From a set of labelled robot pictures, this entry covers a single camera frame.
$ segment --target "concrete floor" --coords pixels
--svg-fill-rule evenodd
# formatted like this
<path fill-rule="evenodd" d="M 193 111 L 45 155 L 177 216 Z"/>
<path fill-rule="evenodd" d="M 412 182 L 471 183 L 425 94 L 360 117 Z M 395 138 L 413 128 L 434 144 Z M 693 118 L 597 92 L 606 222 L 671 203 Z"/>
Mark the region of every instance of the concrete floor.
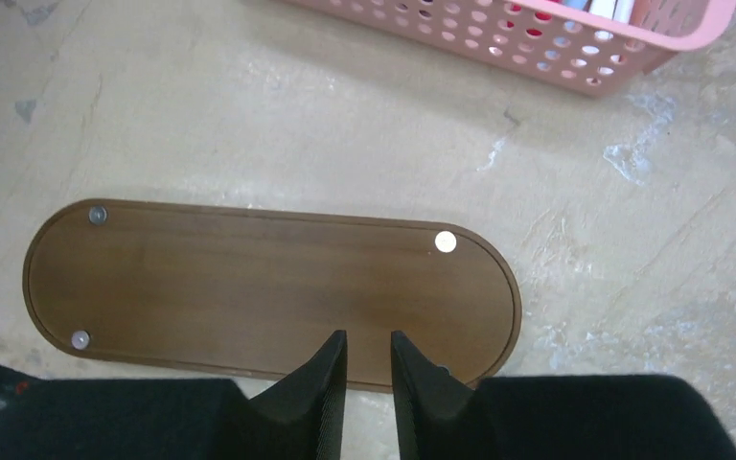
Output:
<path fill-rule="evenodd" d="M 69 202 L 433 219 L 516 273 L 503 374 L 673 373 L 736 440 L 736 16 L 593 101 L 277 1 L 49 2 L 0 0 L 1 364 L 185 375 L 35 330 L 23 257 Z M 390 397 L 351 392 L 346 419 L 344 458 L 398 458 Z"/>

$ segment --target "wooden board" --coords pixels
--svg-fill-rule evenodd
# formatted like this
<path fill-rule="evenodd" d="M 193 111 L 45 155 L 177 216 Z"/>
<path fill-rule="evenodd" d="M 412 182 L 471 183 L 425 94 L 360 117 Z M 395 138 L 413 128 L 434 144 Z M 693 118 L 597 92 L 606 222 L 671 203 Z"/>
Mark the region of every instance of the wooden board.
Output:
<path fill-rule="evenodd" d="M 443 231 L 452 252 L 436 248 Z M 390 391 L 392 331 L 472 386 L 512 353 L 520 326 L 512 271 L 464 228 L 110 199 L 41 227 L 24 296 L 71 355 L 244 377 L 279 379 L 343 329 L 350 385 L 376 391 Z"/>

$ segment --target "marker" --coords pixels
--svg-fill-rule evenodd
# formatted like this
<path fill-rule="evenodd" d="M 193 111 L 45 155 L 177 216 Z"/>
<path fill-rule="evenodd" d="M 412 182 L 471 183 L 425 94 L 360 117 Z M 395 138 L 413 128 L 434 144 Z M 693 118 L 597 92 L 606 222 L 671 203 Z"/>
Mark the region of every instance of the marker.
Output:
<path fill-rule="evenodd" d="M 592 0 L 591 8 L 588 9 L 588 12 L 590 12 L 591 14 L 596 14 L 597 16 L 613 19 L 613 10 L 615 8 L 616 0 Z M 603 41 L 608 41 L 613 38 L 613 35 L 611 33 L 605 31 L 598 31 L 596 33 L 596 36 Z"/>
<path fill-rule="evenodd" d="M 588 0 L 564 0 L 563 4 L 574 10 L 584 10 L 588 4 Z"/>
<path fill-rule="evenodd" d="M 552 3 L 562 3 L 563 0 L 548 0 Z M 541 21 L 550 21 L 551 20 L 551 14 L 548 14 L 546 12 L 536 12 L 535 17 Z M 531 36 L 541 36 L 543 35 L 543 32 L 540 29 L 526 29 L 526 33 Z"/>
<path fill-rule="evenodd" d="M 613 12 L 613 20 L 622 24 L 630 24 L 634 4 L 635 0 L 617 0 L 616 10 Z"/>

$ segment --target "perforated basket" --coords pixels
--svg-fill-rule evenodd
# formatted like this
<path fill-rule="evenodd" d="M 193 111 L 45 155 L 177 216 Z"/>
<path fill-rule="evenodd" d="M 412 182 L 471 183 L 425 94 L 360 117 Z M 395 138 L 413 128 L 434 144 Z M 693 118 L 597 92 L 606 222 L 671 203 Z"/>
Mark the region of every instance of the perforated basket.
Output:
<path fill-rule="evenodd" d="M 549 0 L 287 0 L 593 97 L 726 29 L 736 0 L 636 0 L 631 26 Z"/>

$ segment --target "brown wooden tray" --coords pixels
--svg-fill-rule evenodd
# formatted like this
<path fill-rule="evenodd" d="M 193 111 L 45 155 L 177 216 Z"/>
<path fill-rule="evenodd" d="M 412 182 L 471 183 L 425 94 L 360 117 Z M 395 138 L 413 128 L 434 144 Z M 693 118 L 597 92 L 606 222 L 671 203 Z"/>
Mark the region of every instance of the brown wooden tray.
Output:
<path fill-rule="evenodd" d="M 24 297 L 68 354 L 244 377 L 279 379 L 343 329 L 350 385 L 385 392 L 392 331 L 472 386 L 521 313 L 500 254 L 454 225 L 111 199 L 41 227 Z"/>

